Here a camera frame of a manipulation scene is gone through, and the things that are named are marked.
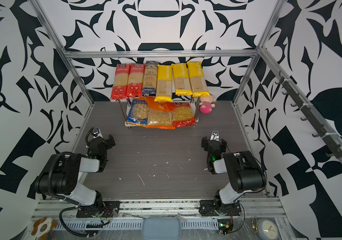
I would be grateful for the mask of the blue gold spaghetti bag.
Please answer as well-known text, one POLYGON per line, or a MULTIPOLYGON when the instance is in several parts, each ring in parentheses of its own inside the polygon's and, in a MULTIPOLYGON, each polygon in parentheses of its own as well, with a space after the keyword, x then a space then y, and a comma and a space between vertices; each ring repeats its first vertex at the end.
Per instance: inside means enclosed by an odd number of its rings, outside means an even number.
POLYGON ((158 79, 158 64, 157 61, 147 61, 145 64, 145 72, 143 78, 142 95, 155 96, 157 91, 158 79))

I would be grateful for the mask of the orange pasta bag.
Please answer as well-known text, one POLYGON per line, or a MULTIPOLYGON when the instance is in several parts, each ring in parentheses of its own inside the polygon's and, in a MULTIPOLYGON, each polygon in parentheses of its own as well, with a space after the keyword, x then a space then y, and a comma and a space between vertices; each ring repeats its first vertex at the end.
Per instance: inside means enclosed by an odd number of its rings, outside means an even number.
POLYGON ((174 130, 173 113, 169 109, 168 102, 156 102, 155 97, 145 97, 149 107, 147 129, 174 130))

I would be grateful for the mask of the red macaroni bag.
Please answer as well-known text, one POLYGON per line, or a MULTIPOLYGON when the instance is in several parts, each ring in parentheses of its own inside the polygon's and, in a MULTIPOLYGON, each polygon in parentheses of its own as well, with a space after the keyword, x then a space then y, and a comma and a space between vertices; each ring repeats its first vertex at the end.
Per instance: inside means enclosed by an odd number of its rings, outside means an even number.
POLYGON ((190 127, 196 124, 196 118, 189 103, 167 103, 172 112, 175 128, 190 127))

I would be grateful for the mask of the yellow spaghetti bag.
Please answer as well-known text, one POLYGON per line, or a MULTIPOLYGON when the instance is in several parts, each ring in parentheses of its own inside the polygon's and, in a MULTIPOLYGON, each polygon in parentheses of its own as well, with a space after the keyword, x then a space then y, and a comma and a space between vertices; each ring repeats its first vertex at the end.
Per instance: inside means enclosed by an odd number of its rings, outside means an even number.
POLYGON ((173 102, 172 73, 172 66, 158 65, 157 91, 155 102, 173 102))
POLYGON ((187 62, 193 97, 210 97, 201 62, 187 62))
POLYGON ((176 95, 191 96, 193 94, 187 64, 172 64, 176 95))

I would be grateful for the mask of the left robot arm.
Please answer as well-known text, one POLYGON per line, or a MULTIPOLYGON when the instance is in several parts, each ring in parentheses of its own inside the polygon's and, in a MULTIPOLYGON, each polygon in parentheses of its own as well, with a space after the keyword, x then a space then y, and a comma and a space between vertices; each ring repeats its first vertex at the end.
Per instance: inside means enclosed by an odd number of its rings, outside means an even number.
POLYGON ((78 218, 89 218, 97 215, 110 217, 118 203, 108 204, 103 201, 102 194, 89 189, 79 182, 80 173, 102 173, 107 165, 108 150, 116 145, 114 137, 107 139, 97 136, 86 140, 86 155, 72 152, 54 154, 36 178, 36 193, 64 200, 76 206, 78 218))

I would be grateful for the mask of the blue orange orecchiette bag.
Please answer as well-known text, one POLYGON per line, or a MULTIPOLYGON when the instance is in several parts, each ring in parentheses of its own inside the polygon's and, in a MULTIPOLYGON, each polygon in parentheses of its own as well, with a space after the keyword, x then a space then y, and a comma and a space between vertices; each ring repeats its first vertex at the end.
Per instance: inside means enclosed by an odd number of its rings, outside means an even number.
POLYGON ((145 100, 133 99, 126 124, 146 127, 150 108, 145 100))

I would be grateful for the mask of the red spaghetti bag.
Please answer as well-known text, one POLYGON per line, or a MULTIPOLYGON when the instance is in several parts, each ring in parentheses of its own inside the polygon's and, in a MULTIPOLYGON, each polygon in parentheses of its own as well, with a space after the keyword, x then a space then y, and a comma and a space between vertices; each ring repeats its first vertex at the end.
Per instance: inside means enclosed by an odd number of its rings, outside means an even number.
POLYGON ((120 100, 127 97, 130 64, 119 64, 116 67, 111 100, 120 100))
POLYGON ((144 64, 130 64, 130 73, 127 86, 128 98, 141 98, 143 78, 145 73, 144 64))

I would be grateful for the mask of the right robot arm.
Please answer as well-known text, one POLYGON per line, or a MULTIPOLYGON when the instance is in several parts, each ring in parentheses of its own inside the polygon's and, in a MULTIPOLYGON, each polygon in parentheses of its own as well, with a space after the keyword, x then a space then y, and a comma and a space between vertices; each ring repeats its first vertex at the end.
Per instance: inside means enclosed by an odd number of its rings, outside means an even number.
POLYGON ((229 183, 216 192, 213 200, 201 200, 202 216, 240 216, 240 198, 265 189, 267 177, 250 151, 226 152, 227 142, 202 138, 207 152, 207 169, 213 175, 227 174, 229 183))

